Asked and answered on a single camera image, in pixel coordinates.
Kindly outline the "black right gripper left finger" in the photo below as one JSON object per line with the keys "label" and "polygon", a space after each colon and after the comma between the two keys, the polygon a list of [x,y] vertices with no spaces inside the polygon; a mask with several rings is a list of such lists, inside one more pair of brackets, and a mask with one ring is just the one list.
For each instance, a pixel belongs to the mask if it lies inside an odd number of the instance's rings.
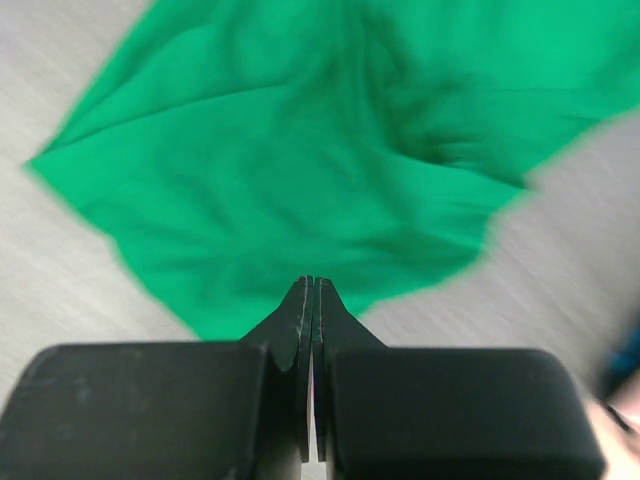
{"label": "black right gripper left finger", "polygon": [[39,352],[1,415],[5,479],[297,479],[309,459],[313,281],[237,341]]}

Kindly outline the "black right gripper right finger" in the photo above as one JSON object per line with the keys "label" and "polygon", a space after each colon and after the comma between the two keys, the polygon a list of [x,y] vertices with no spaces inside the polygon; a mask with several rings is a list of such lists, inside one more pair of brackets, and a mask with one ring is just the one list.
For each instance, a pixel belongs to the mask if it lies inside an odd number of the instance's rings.
{"label": "black right gripper right finger", "polygon": [[599,479],[578,391],[529,348],[391,347],[314,283],[318,458],[331,479]]}

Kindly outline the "green t shirt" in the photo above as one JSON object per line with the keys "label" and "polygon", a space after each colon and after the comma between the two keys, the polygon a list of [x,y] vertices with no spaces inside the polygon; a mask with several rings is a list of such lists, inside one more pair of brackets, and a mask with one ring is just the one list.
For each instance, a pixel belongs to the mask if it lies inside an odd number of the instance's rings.
{"label": "green t shirt", "polygon": [[196,335],[299,276],[467,267],[528,173],[639,103],[635,1],[158,1],[28,164]]}

